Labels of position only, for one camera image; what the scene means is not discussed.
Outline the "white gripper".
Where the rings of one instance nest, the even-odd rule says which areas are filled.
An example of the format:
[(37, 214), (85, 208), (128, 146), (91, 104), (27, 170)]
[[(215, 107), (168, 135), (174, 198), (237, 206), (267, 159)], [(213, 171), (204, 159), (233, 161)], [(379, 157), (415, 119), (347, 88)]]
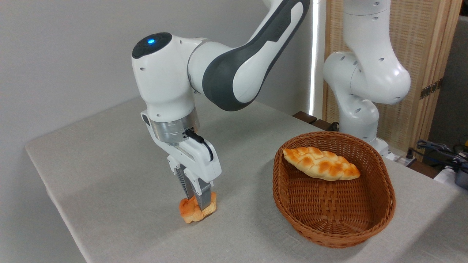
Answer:
[(211, 182), (221, 174), (221, 165), (213, 145), (205, 140), (212, 150), (213, 160), (208, 148), (192, 138), (178, 145), (159, 141), (150, 125), (146, 125), (155, 144), (169, 155), (167, 160), (174, 175), (179, 179), (187, 199), (195, 197), (200, 210), (211, 203)]

